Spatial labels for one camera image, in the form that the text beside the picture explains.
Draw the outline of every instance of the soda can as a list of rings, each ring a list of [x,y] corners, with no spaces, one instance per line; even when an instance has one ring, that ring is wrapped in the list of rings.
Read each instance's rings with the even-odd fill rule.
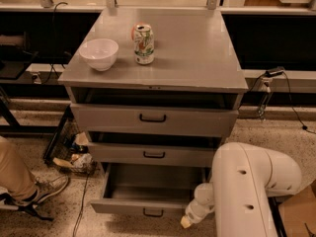
[[[154,60],[154,34],[150,25],[139,23],[132,29],[134,57],[139,64],[149,64]]]

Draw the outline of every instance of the white robotic arm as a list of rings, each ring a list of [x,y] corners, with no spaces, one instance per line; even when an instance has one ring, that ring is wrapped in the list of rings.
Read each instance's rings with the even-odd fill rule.
[[[200,222],[214,205],[217,236],[277,237],[268,197],[296,194],[301,179],[297,163],[283,153],[224,144],[215,153],[210,183],[197,186],[182,224]]]

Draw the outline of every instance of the shoe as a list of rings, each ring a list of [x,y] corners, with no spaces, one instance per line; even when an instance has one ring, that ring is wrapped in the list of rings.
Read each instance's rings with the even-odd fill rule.
[[[40,204],[46,199],[59,194],[68,184],[68,176],[60,176],[53,181],[49,182],[37,182],[36,186],[38,187],[37,195],[34,199],[27,200],[15,200],[12,199],[12,203],[17,206],[28,206],[29,204]]]

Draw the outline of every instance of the khaki pants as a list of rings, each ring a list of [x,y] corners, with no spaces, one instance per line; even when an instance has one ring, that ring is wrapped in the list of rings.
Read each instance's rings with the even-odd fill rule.
[[[37,190],[36,178],[28,169],[15,146],[0,136],[0,187],[14,199],[26,199]]]

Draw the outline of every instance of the black handle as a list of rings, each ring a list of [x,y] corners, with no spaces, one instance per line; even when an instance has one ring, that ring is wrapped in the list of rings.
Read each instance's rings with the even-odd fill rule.
[[[149,214],[146,212],[146,208],[143,208],[142,213],[147,217],[162,217],[164,215],[164,210],[162,209],[160,214]]]
[[[143,156],[144,156],[145,158],[156,158],[156,159],[162,159],[162,158],[165,158],[166,153],[165,153],[165,152],[162,152],[162,154],[161,154],[161,155],[153,155],[153,154],[150,154],[150,153],[148,153],[148,152],[144,151],[144,152],[143,152]]]
[[[144,118],[142,114],[139,115],[139,120],[143,121],[143,122],[164,122],[164,121],[166,121],[166,119],[167,119],[166,115],[164,115],[160,119]]]

